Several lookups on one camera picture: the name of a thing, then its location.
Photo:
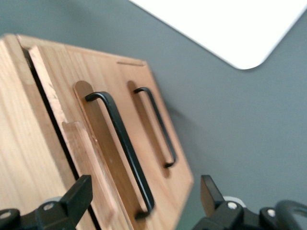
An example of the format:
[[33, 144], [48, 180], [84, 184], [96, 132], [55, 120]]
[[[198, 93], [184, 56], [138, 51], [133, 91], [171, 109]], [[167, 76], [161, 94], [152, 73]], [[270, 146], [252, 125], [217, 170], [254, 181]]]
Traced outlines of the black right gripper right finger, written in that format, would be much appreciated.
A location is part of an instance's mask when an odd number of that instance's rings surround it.
[[209, 175], [201, 176], [201, 203], [206, 217], [195, 230], [259, 230], [259, 216], [236, 201], [226, 201]]

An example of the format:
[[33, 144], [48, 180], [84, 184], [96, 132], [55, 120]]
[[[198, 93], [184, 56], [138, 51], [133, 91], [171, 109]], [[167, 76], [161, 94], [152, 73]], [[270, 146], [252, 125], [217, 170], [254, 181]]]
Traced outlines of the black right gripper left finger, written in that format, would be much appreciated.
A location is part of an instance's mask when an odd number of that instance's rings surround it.
[[59, 201], [49, 201], [35, 211], [39, 230], [74, 230], [93, 199], [92, 178], [81, 176]]

